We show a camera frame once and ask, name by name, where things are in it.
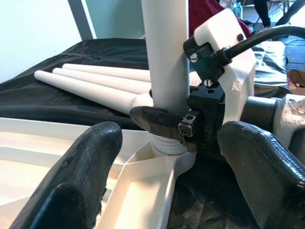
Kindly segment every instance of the white plastic part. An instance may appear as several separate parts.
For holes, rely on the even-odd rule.
[[[289,148],[295,131],[305,128],[305,96],[287,94],[278,103],[273,121],[273,134]],[[304,162],[304,157],[297,157]]]
[[[0,118],[0,228],[7,229],[49,169],[89,128]],[[145,131],[123,130],[122,149],[110,169],[96,229],[164,229],[177,177],[195,154],[167,156]]]
[[[98,85],[111,87],[126,92],[131,92],[134,94],[148,93],[151,89],[150,83],[138,80],[130,80],[108,75],[87,73],[63,68],[55,68],[52,72],[54,74],[68,76],[73,79],[83,80],[86,82],[95,83]]]
[[[188,1],[142,0],[142,10],[154,106],[184,116],[189,95],[188,61],[183,51],[188,38]],[[175,140],[158,136],[153,145],[166,154],[186,152]]]
[[[73,63],[65,63],[62,66],[62,68],[88,72],[88,73],[110,75],[110,76],[139,80],[144,82],[151,81],[150,72],[148,70],[142,70],[142,69],[115,68],[115,67],[82,65],[82,64],[73,64]],[[197,72],[189,73],[189,78],[190,78],[190,86],[198,86],[201,83],[201,79],[199,78]]]
[[[199,46],[209,42],[217,51],[237,44],[240,33],[244,35],[235,15],[225,9],[199,26],[194,37]],[[218,80],[225,93],[224,123],[239,120],[247,97],[254,96],[255,63],[255,55],[248,49],[224,67],[224,74]]]
[[[153,106],[153,100],[149,94],[133,94],[40,70],[35,72],[34,77],[39,81],[48,83],[124,114],[129,114],[134,106]]]

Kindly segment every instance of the white plastic tray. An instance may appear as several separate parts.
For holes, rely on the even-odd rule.
[[[0,118],[0,229],[7,229],[54,163],[88,126]],[[153,150],[151,135],[123,130],[97,229],[165,228],[175,180],[195,155]]]

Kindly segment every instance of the black cable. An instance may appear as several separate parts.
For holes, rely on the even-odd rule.
[[[266,31],[255,34],[252,37],[248,38],[247,40],[244,40],[228,48],[227,50],[224,50],[223,54],[225,55],[226,59],[232,59],[235,56],[246,51],[247,49],[250,49],[253,46],[263,41],[266,41],[274,37],[288,36],[288,35],[297,36],[305,39],[305,29],[302,27],[289,26],[289,25],[276,26]]]

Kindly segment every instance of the white plastic rod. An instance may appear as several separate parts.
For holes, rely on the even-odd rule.
[[[53,73],[135,94],[148,93],[151,89],[151,84],[148,82],[124,79],[108,75],[87,73],[63,68],[55,68]]]
[[[188,0],[142,0],[142,10],[154,106],[185,115],[189,79],[183,43],[188,39]]]
[[[36,71],[34,76],[35,79],[39,81],[102,104],[124,114],[129,114],[129,111],[134,106],[153,105],[149,94],[137,95],[40,70]]]
[[[110,75],[110,76],[133,79],[144,82],[151,81],[149,70],[82,65],[82,64],[73,64],[73,63],[65,63],[62,66],[62,68],[88,72],[88,73]],[[191,86],[198,86],[201,83],[201,79],[199,78],[197,72],[191,72],[189,74],[189,78],[190,78]]]

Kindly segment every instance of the bolt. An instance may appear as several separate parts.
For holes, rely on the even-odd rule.
[[[212,87],[213,82],[211,80],[205,80],[203,84],[205,85],[205,87],[209,88]]]
[[[238,35],[237,35],[237,40],[238,40],[239,42],[243,41],[243,40],[244,40],[244,36],[243,36],[241,33],[238,34]]]
[[[192,54],[191,57],[190,57],[190,60],[192,63],[196,63],[197,60],[198,60],[198,56],[196,53]]]

